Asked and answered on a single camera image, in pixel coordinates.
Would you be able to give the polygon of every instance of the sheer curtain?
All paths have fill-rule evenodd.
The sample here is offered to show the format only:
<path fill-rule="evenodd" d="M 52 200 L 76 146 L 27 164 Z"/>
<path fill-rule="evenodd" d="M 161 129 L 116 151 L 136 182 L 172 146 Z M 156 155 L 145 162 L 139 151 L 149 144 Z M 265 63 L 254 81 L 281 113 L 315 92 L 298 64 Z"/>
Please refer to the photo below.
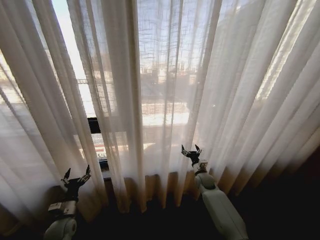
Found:
<path fill-rule="evenodd" d="M 107 195 L 52 6 L 1 1 L 0 35 L 0 204 L 25 224 L 42 221 L 49 189 L 68 168 L 80 177 L 89 164 L 78 207 L 90 220 Z"/>
<path fill-rule="evenodd" d="M 238 194 L 319 145 L 315 0 L 69 0 L 118 206 L 198 196 L 198 144 Z"/>
<path fill-rule="evenodd" d="M 199 145 L 235 194 L 294 173 L 319 146 L 319 0 L 68 0 L 66 11 L 120 211 L 199 196 L 181 144 Z M 41 219 L 69 167 L 92 168 L 88 220 L 107 203 L 56 14 L 50 1 L 0 2 L 0 204 L 24 222 Z"/>

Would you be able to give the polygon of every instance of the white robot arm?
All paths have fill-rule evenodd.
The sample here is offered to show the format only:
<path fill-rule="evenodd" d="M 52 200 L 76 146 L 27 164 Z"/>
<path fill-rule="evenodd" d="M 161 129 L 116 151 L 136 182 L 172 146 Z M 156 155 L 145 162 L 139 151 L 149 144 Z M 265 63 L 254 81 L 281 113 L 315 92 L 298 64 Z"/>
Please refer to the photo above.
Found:
<path fill-rule="evenodd" d="M 202 150 L 197 145 L 195 148 L 197 151 L 186 151 L 182 145 L 181 153 L 192 161 L 195 184 L 201 191 L 215 227 L 227 240 L 248 240 L 245 222 L 226 194 L 216 186 L 214 178 L 208 174 L 208 162 L 199 160 Z"/>
<path fill-rule="evenodd" d="M 53 203 L 48 211 L 55 214 L 56 220 L 44 233 L 44 240 L 71 240 L 77 230 L 75 220 L 76 203 L 78 202 L 79 188 L 91 177 L 90 167 L 86 168 L 85 175 L 78 178 L 68 179 L 71 169 L 65 173 L 61 181 L 67 188 L 65 199 L 62 202 Z"/>

